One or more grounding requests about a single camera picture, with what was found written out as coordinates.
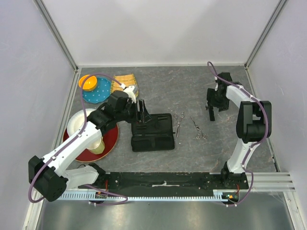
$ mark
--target black tool case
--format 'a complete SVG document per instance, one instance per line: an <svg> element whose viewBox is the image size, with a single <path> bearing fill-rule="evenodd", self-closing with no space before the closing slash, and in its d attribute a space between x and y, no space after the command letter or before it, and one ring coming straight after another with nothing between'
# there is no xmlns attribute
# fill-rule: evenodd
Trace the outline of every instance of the black tool case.
<svg viewBox="0 0 307 230"><path fill-rule="evenodd" d="M173 150L175 148L171 114L151 114L146 123L132 123L132 151Z"/></svg>

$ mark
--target polka dot pattern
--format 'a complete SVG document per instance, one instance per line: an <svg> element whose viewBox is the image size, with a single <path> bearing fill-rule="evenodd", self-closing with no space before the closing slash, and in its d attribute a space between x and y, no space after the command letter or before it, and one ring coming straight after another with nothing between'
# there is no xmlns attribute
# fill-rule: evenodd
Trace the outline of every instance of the polka dot pattern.
<svg viewBox="0 0 307 230"><path fill-rule="evenodd" d="M83 91L83 99L89 103L101 103L110 96L111 82L105 78L97 78L97 86L93 91Z"/></svg>

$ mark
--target yellow bowl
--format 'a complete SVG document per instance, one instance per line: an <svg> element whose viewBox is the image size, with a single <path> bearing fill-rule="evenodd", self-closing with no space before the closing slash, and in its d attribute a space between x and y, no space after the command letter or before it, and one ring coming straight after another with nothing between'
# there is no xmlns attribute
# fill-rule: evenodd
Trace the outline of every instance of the yellow bowl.
<svg viewBox="0 0 307 230"><path fill-rule="evenodd" d="M84 81L84 79L89 76L89 75L84 75L83 77L80 78L79 80L79 87L81 88L81 85ZM97 78L96 76L91 76L89 79L87 79L83 85L83 90L84 91L92 91L96 88L97 86Z"/></svg>

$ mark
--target white panel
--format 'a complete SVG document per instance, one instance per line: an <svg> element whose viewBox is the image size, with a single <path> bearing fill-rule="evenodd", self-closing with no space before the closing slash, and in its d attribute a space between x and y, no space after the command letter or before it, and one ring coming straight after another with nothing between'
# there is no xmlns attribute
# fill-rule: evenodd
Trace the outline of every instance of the white panel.
<svg viewBox="0 0 307 230"><path fill-rule="evenodd" d="M278 0L44 0L78 65L243 64Z"/></svg>
<svg viewBox="0 0 307 230"><path fill-rule="evenodd" d="M272 103L278 164L289 171L307 213L307 1L288 1L250 67L261 99Z"/></svg>
<svg viewBox="0 0 307 230"><path fill-rule="evenodd" d="M73 70L31 0L0 1L0 229L23 226L28 161L50 152Z"/></svg>

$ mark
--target blue plate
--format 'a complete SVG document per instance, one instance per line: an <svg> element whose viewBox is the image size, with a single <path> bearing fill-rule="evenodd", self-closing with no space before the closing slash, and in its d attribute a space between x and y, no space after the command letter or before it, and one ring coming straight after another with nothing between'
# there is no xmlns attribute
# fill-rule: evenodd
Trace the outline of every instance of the blue plate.
<svg viewBox="0 0 307 230"><path fill-rule="evenodd" d="M111 82L105 78L97 78L97 86L93 91L83 91L83 99L89 103L101 103L111 93Z"/></svg>

